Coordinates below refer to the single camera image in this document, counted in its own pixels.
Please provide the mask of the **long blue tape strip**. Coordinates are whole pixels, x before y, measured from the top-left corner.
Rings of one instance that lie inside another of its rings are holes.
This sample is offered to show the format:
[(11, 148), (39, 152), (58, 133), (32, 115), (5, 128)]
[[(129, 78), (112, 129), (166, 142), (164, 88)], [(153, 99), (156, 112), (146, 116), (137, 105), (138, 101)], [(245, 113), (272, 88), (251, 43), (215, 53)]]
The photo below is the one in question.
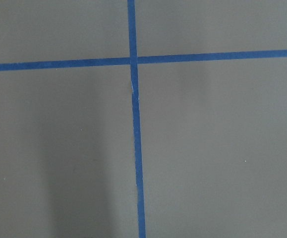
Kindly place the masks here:
[(133, 134), (134, 134), (135, 174), (136, 174), (136, 187), (137, 187), (138, 235), (140, 238), (145, 238), (146, 227), (145, 227), (143, 166), (142, 166), (142, 151), (141, 151), (141, 125), (140, 125), (140, 106), (139, 106), (139, 78), (138, 78), (135, 1), (133, 0), (127, 1), (127, 10), (128, 10), (128, 29), (129, 29), (130, 74), (131, 74), (131, 86), (132, 86), (132, 115), (133, 115)]

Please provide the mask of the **crossing blue tape strip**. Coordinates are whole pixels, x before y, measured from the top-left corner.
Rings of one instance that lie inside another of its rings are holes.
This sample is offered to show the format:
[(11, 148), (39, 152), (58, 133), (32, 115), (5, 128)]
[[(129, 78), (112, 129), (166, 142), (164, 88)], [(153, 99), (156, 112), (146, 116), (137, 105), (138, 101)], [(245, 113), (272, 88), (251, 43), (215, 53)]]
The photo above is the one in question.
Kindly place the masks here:
[[(266, 59), (266, 58), (286, 58), (287, 50), (267, 50), (267, 51), (245, 51), (226, 53), (204, 53), (204, 54), (183, 54), (165, 56), (143, 56), (138, 57), (138, 64), (171, 63), (171, 62), (192, 62), (192, 61), (212, 61), (212, 60), (243, 60), (243, 59)], [(58, 69), (72, 67), (91, 66), (111, 66), (130, 65), (130, 58), (104, 58), (104, 59), (75, 59), (75, 60), (55, 60), (36, 62), (15, 62), (0, 63), (0, 71), (36, 70), (36, 69)]]

